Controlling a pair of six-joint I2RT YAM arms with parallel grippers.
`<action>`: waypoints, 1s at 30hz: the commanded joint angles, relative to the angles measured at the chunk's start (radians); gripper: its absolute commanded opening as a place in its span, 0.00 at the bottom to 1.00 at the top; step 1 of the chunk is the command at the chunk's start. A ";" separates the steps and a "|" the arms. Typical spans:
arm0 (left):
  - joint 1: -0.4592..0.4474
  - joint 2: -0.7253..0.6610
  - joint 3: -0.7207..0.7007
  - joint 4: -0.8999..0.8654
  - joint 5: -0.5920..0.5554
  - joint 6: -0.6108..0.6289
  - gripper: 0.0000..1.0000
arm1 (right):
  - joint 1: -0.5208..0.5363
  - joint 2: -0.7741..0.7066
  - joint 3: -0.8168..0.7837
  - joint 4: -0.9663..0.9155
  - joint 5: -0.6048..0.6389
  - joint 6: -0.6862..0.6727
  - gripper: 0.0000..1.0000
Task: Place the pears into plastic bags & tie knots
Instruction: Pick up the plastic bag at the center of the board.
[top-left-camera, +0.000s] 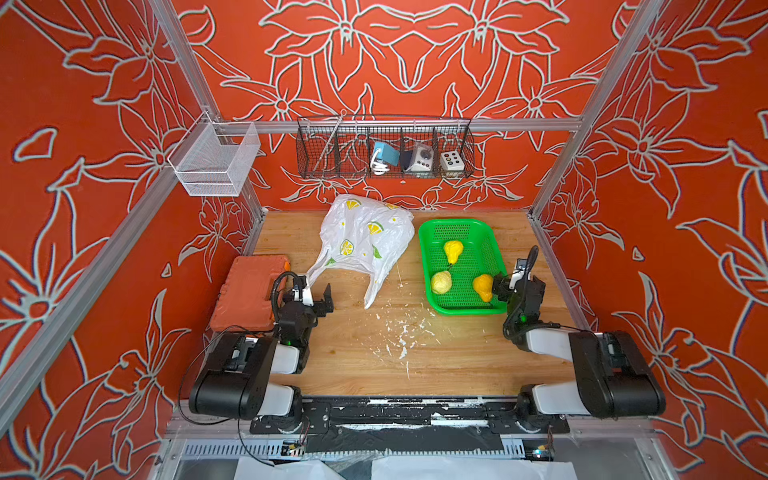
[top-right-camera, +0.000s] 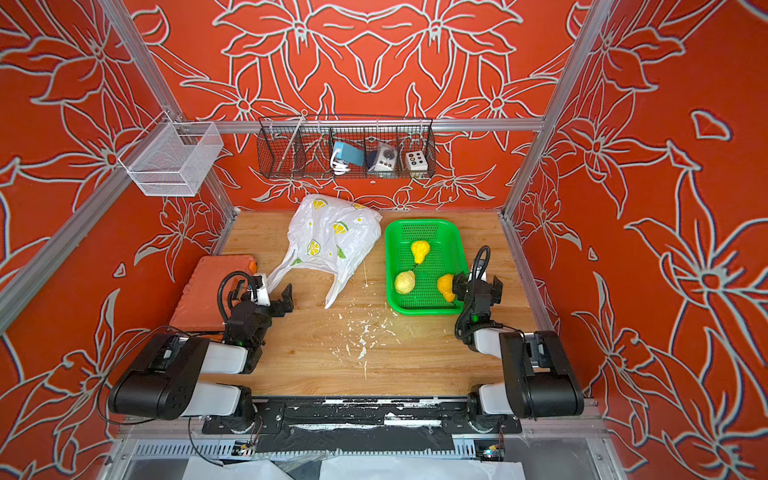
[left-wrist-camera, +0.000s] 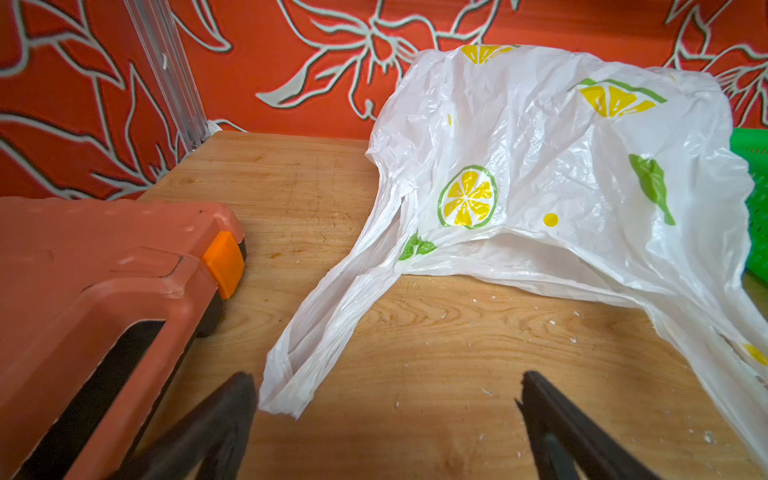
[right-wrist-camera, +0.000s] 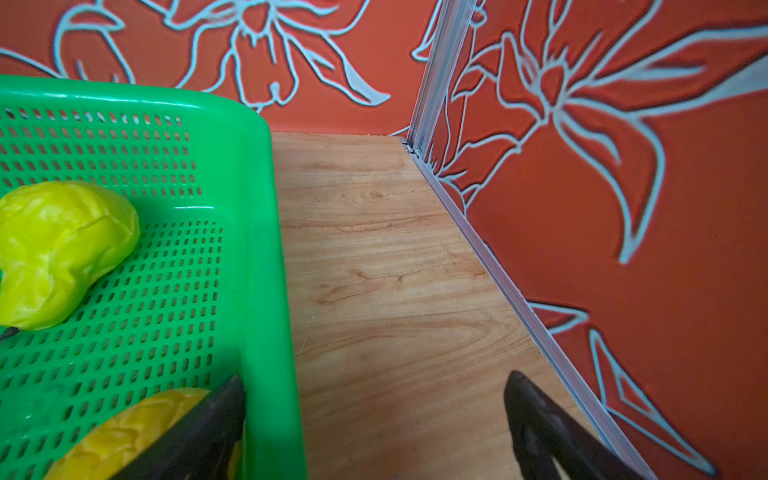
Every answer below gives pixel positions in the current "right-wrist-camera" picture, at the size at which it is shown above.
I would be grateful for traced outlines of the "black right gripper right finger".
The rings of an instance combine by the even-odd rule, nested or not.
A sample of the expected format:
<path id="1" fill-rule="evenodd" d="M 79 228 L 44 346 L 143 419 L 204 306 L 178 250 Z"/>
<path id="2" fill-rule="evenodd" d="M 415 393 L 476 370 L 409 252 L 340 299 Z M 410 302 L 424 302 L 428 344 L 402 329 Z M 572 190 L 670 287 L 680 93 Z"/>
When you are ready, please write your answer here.
<path id="1" fill-rule="evenodd" d="M 504 406 L 523 478 L 640 477 L 520 371 L 509 374 Z"/>

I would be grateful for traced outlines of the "yellow-orange plastic pear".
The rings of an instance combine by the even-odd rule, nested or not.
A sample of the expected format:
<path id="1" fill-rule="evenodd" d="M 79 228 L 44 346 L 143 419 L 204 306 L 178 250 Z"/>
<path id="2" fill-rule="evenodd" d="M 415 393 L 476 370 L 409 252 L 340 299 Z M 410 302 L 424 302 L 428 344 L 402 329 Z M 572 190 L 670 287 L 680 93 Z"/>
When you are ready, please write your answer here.
<path id="1" fill-rule="evenodd" d="M 46 473 L 47 479 L 115 479 L 113 475 L 166 433 L 213 390 L 155 394 L 88 433 Z"/>

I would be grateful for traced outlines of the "yellow-green plastic pear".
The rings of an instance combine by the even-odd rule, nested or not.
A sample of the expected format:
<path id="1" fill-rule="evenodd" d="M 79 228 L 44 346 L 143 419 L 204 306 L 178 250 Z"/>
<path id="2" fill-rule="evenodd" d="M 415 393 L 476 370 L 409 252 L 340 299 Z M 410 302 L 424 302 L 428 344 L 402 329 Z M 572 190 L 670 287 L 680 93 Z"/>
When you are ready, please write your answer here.
<path id="1" fill-rule="evenodd" d="M 19 187 L 1 199 L 1 324 L 65 321 L 87 290 L 135 249 L 139 216 L 120 194 L 80 181 Z"/>

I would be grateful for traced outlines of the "green perforated plastic basket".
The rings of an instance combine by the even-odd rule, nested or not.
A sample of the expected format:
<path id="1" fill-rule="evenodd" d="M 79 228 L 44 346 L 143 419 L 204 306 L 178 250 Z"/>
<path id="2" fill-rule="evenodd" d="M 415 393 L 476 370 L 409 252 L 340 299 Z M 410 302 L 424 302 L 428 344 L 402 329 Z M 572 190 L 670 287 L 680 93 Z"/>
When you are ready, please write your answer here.
<path id="1" fill-rule="evenodd" d="M 2 477 L 40 479 L 120 411 L 235 375 L 238 477 L 305 478 L 267 123 L 212 94 L 3 76 L 2 191 L 61 180 L 127 198 L 140 238 L 67 321 L 2 343 Z"/>

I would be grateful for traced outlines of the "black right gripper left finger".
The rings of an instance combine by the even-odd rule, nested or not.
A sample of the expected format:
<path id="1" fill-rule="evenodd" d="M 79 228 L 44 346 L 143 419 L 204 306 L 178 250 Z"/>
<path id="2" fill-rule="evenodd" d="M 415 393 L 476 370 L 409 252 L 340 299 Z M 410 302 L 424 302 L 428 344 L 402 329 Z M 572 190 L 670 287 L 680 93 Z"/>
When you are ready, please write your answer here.
<path id="1" fill-rule="evenodd" d="M 113 477 L 232 479 L 245 416 L 244 384 L 232 375 Z"/>

